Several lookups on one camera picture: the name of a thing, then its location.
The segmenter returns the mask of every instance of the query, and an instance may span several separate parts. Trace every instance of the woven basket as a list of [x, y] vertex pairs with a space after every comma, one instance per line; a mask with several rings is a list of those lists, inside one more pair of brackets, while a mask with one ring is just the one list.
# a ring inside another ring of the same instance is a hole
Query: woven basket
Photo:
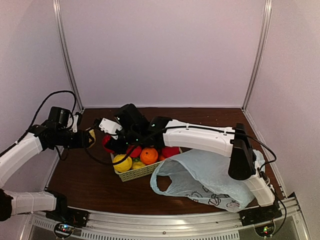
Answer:
[[[114, 160], [114, 157], [115, 156], [111, 153], [112, 161]], [[132, 170], [125, 171], [125, 172], [118, 172], [117, 170], [114, 170], [114, 172], [119, 175], [122, 182], [126, 182], [126, 181], [138, 179], [143, 176], [147, 176], [147, 175], [152, 174], [160, 163], [161, 163], [161, 161], [157, 161], [154, 164], [150, 164], [150, 165], [138, 168], [138, 169], [132, 169]]]

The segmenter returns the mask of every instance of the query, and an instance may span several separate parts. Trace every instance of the light blue plastic bag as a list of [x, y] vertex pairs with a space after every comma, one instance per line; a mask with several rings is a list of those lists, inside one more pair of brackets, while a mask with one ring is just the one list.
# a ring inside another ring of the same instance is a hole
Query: light blue plastic bag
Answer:
[[[254, 153], [259, 163], [265, 162], [261, 152]], [[192, 149], [160, 163], [151, 176], [150, 186], [159, 195], [188, 197], [197, 203], [239, 212], [255, 197], [242, 181], [228, 175], [229, 164], [228, 157]], [[171, 178], [166, 191], [159, 190], [157, 176]]]

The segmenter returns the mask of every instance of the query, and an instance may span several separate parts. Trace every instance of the yellow lemon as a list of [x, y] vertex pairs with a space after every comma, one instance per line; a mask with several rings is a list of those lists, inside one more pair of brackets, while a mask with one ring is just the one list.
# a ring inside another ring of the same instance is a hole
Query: yellow lemon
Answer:
[[[125, 154], [119, 154], [114, 157], [112, 162], [117, 163], [117, 162], [121, 161], [122, 159], [124, 159], [125, 156], [126, 156]], [[132, 158], [129, 156], [123, 162], [121, 162], [117, 165], [113, 165], [114, 169], [120, 173], [123, 173], [123, 172], [130, 170], [131, 166], [132, 166]]]
[[140, 168], [143, 168], [144, 166], [145, 164], [143, 162], [137, 161], [132, 164], [132, 169], [140, 169]]

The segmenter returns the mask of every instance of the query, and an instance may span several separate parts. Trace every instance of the wooden surface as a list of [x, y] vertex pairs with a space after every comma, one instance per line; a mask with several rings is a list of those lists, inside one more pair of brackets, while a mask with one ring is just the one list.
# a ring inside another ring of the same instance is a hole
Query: wooden surface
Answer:
[[[117, 109], [86, 109], [80, 129], [93, 125], [96, 118], [113, 120]], [[235, 126], [244, 123], [248, 134], [254, 133], [240, 109], [234, 108], [141, 108], [140, 111], [151, 120], [155, 116], [167, 116], [183, 122], [214, 127]], [[103, 133], [97, 132], [97, 143], [89, 151], [97, 158], [111, 162], [110, 155], [102, 148]], [[253, 148], [262, 151], [259, 144]], [[270, 166], [266, 173], [279, 196], [281, 191]], [[158, 185], [165, 190], [171, 183], [168, 177], [160, 177]], [[121, 213], [145, 215], [178, 215], [211, 213], [222, 211], [211, 205], [196, 203], [186, 197], [158, 195], [150, 188], [150, 175], [122, 182], [112, 166], [101, 165], [89, 158], [83, 149], [69, 151], [66, 161], [60, 161], [48, 187], [67, 196], [71, 207]], [[257, 205], [254, 200], [250, 206]]]

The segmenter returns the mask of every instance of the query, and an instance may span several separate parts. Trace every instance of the white panel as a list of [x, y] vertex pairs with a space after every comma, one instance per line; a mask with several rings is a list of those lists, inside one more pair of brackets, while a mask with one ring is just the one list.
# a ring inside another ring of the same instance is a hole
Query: white panel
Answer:
[[[42, 100], [51, 92], [70, 89], [52, 1], [0, 1], [0, 152], [29, 126]], [[72, 107], [72, 96], [55, 96], [44, 105], [36, 123], [52, 105]], [[47, 150], [22, 166], [6, 183], [10, 191], [43, 191], [56, 152]], [[0, 222], [0, 239], [19, 235], [23, 216]]]
[[278, 155], [287, 194], [320, 235], [320, 1], [273, 1], [269, 36], [248, 110]]
[[85, 107], [240, 107], [264, 0], [63, 0]]

